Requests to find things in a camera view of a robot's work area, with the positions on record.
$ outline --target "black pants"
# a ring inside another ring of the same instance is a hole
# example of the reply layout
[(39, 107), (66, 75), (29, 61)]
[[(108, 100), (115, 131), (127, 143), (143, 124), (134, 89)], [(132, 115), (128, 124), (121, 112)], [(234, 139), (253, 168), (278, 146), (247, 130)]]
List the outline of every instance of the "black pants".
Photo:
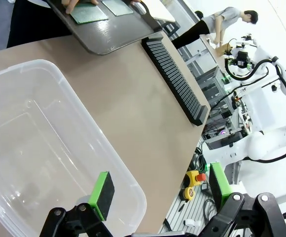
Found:
[(27, 0), (16, 0), (7, 48), (70, 34), (71, 32), (52, 9)]
[(195, 24), (193, 27), (191, 27), (188, 31), (183, 33), (178, 38), (174, 39), (172, 43), (176, 47), (176, 49), (179, 49), (183, 46), (186, 46), (187, 44), (190, 44), (194, 41), (196, 41), (200, 35), (207, 35), (209, 34), (209, 28), (207, 24), (204, 21), (199, 21), (197, 24)]

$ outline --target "finger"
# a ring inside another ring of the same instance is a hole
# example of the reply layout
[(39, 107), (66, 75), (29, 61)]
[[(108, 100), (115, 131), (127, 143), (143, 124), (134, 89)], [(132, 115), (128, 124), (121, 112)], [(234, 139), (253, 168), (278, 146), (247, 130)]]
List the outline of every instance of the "finger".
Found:
[(73, 9), (77, 3), (78, 3), (78, 0), (70, 0), (70, 3), (68, 5), (68, 7), (66, 8), (66, 13), (70, 14), (73, 11)]
[(69, 5), (69, 3), (70, 3), (70, 0), (62, 0), (62, 5), (63, 6)]
[(99, 2), (97, 0), (90, 0), (90, 2), (93, 4), (93, 5), (98, 5)]

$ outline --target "red button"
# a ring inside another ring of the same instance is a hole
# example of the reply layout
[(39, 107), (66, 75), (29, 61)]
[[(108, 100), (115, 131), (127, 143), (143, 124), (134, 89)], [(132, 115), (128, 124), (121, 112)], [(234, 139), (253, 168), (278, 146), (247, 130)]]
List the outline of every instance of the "red button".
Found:
[(206, 180), (206, 174), (198, 174), (197, 177), (196, 177), (196, 180), (198, 182), (205, 181)]

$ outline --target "gray t-shirt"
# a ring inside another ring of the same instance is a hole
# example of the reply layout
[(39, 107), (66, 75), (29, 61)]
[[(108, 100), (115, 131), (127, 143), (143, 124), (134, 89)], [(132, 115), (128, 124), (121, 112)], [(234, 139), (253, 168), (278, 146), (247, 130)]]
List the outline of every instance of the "gray t-shirt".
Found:
[[(225, 30), (230, 25), (233, 25), (241, 16), (241, 11), (234, 8), (228, 7), (223, 11), (218, 12), (219, 16), (223, 16), (224, 20), (221, 24), (221, 30)], [(215, 33), (215, 16), (214, 14), (211, 16), (204, 17), (202, 19), (208, 26), (210, 33)]]

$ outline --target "black tray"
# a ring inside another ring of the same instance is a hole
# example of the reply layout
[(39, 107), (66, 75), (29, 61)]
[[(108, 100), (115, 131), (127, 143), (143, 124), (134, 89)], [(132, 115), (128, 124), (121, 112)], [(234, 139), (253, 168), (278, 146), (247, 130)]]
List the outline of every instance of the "black tray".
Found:
[(123, 0), (133, 14), (114, 16), (101, 2), (98, 7), (108, 16), (108, 20), (78, 25), (74, 19), (65, 13), (61, 0), (47, 0), (51, 8), (61, 18), (64, 24), (90, 53), (109, 54), (135, 41), (162, 31), (161, 26), (150, 15), (147, 6), (146, 14), (141, 15), (129, 0)]

